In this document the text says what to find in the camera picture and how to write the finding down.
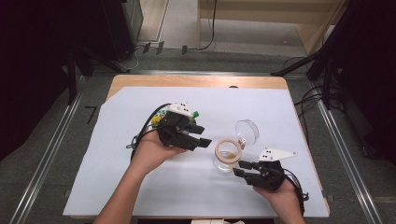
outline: human arm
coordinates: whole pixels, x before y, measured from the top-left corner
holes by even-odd
[[[93,223],[130,223],[137,193],[145,176],[167,159],[184,151],[179,147],[164,147],[156,131],[146,134],[113,195]]]
[[[283,181],[277,190],[261,189],[253,187],[273,207],[277,215],[286,224],[305,223],[300,211],[300,204],[294,186],[288,179]]]

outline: white paper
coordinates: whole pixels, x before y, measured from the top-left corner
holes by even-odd
[[[178,155],[151,172],[142,184],[134,216],[274,217],[270,204],[244,179],[224,174],[213,165],[216,143],[236,139],[235,123],[241,119],[254,121],[260,131],[241,160],[257,161],[265,147],[297,152],[297,157],[281,163],[309,192],[304,215],[329,215],[289,91],[167,87],[126,87],[102,106],[64,215],[98,215],[130,162],[131,149],[125,146],[155,108],[185,101],[200,114],[196,121],[205,127],[201,137],[212,143]]]

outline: roll of tape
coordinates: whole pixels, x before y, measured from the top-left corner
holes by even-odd
[[[221,156],[221,153],[220,153],[220,151],[219,151],[219,147],[220,147],[223,143],[232,143],[232,144],[234,144],[234,145],[236,146],[237,154],[235,155],[234,158],[232,158],[232,159],[227,159],[227,158],[224,158],[224,157]],[[236,141],[234,141],[233,139],[223,139],[223,140],[219,141],[219,142],[216,144],[216,147],[215,147],[215,155],[216,155],[216,158],[217,158],[219,161],[221,161],[222,163],[224,163],[224,164],[233,164],[233,163],[236,163],[237,161],[239,161],[239,159],[241,158],[241,156],[242,156],[242,148],[241,148],[241,145],[239,145],[239,143],[236,142]]]

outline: metal rail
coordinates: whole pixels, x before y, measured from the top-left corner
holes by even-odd
[[[76,113],[76,109],[81,100],[81,95],[86,88],[88,83],[88,79],[85,77],[80,77],[78,84],[80,86],[80,90],[76,99],[69,105],[64,111],[64,115],[61,119],[61,122],[58,124],[58,127],[55,130],[54,135],[52,136],[49,145],[41,159],[41,162],[38,164],[37,169],[35,170],[35,174],[33,175],[29,185],[24,191],[21,201],[12,217],[10,224],[22,224],[25,222],[27,216],[29,215],[30,209],[35,202],[35,198],[38,195],[38,192],[41,189],[41,186],[44,183],[44,179],[47,176],[47,173],[52,165],[52,162],[58,152],[58,148],[62,143],[64,138],[64,134],[67,131],[67,128],[70,124],[70,121],[74,117]]]
[[[337,124],[335,123],[334,118],[332,116],[332,111],[327,110],[326,106],[321,101],[318,103],[318,107],[332,136],[332,140],[334,141],[341,162],[344,164],[346,173],[349,177],[353,189],[355,190],[356,196],[358,197],[358,200],[361,203],[361,208],[363,209],[364,215],[366,215],[367,221],[373,224],[383,223],[381,216],[379,215],[378,210],[375,207],[374,200],[369,190],[367,189],[366,185],[364,184],[364,181],[361,178],[359,170],[356,167],[355,162],[352,159],[352,156],[349,154],[347,145],[344,142],[344,139],[338,130]]]

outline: wire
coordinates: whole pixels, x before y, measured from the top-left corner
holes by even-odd
[[[212,26],[210,25],[210,19],[209,18],[207,18],[207,24],[209,25],[209,29],[212,32],[212,35],[214,36],[215,35],[215,30],[214,30],[214,28],[212,29]],[[215,47],[213,49],[215,49],[218,46],[218,43],[216,43],[216,40],[213,40],[213,41],[215,42]]]
[[[204,49],[209,48],[209,46],[212,44],[212,42],[213,42],[213,40],[215,38],[215,19],[216,19],[216,7],[217,7],[217,5],[218,5],[218,0],[215,0],[215,8],[213,9],[213,19],[212,19],[212,27],[213,27],[213,29],[211,29],[212,30],[212,39],[210,40],[209,44],[206,45],[206,47],[198,49],[198,50],[204,50]]]
[[[127,72],[129,72],[129,71],[131,71],[131,70],[134,70],[138,65],[139,65],[139,59],[137,58],[137,52],[140,50],[140,49],[142,49],[142,48],[139,48],[139,49],[137,49],[137,50],[135,50],[134,51],[134,57],[136,58],[136,64],[132,67],[132,68],[129,68],[129,67],[125,67],[124,65],[122,65],[122,64],[120,64],[120,63],[117,63],[119,66],[121,66],[121,67],[123,67]]]
[[[318,93],[318,94],[311,95],[311,96],[309,96],[308,98],[305,98],[304,101],[299,101],[299,102],[297,102],[297,103],[294,103],[294,105],[302,104],[302,103],[305,102],[305,101],[311,100],[310,98],[314,98],[314,97],[317,97],[317,96],[321,96],[322,94],[323,94],[323,93]]]
[[[283,170],[286,171],[286,172],[289,172],[291,174],[291,176],[293,177],[293,181],[296,182],[296,185],[298,186],[298,188],[302,189],[300,181],[298,180],[297,176],[294,173],[292,173],[290,170],[288,170],[288,169],[283,168]]]
[[[162,108],[166,107],[167,105],[170,104],[164,104],[164,105],[160,105],[157,107],[157,109],[155,109],[151,115],[148,117],[148,120],[146,121],[145,125],[143,125],[142,130],[140,131],[140,133],[138,134],[138,136],[135,136],[135,143],[132,143],[132,148],[136,149],[137,146],[139,145],[140,140],[142,140],[143,136],[145,135],[146,129],[149,125],[149,122],[151,121],[151,119],[155,116],[155,114],[157,114],[158,111],[160,111]]]
[[[294,59],[303,59],[303,58],[305,58],[305,57],[292,57],[292,58],[289,58],[285,62],[283,62],[283,68],[284,69],[286,68],[286,63],[288,63],[289,61],[294,60]]]
[[[150,131],[147,131],[147,132],[143,133],[142,138],[143,138],[146,134],[152,133],[152,132],[157,131],[157,130],[160,130],[161,128],[162,128],[162,127],[159,127],[159,128],[156,128],[156,129],[151,129]]]
[[[316,87],[310,89],[309,91],[307,91],[307,92],[304,94],[304,96],[303,96],[303,98],[302,98],[302,100],[301,100],[301,116],[303,117],[303,125],[304,125],[305,140],[306,140],[306,143],[308,144],[308,146],[309,146],[309,134],[308,134],[308,125],[306,124],[306,119],[305,119],[305,115],[304,115],[304,100],[305,100],[305,96],[306,96],[309,92],[311,92],[311,91],[313,91],[313,90],[315,90],[315,89],[317,89],[317,88],[321,88],[321,87],[323,87],[323,86],[316,86]]]
[[[322,98],[316,98],[316,99],[311,99],[311,103],[309,105],[307,105],[303,112],[301,112],[301,114],[298,115],[298,117],[301,117],[304,115],[304,113],[306,113],[307,111],[309,111],[310,109],[314,108],[314,106],[321,100]]]

